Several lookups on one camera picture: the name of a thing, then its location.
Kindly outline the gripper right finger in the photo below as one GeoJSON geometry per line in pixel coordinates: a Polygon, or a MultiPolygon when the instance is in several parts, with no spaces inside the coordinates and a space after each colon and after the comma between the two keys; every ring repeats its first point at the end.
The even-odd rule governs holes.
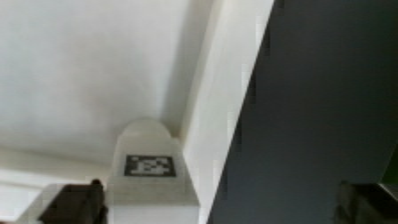
{"type": "Polygon", "coordinates": [[[339,184],[335,224],[398,224],[398,184],[339,184]]]}

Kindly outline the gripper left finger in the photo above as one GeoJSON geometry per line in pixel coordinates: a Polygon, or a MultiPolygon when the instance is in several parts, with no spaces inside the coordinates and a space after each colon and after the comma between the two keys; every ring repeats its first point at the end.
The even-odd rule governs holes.
{"type": "Polygon", "coordinates": [[[15,220],[15,224],[108,224],[104,190],[97,179],[88,184],[51,184],[15,220]]]}

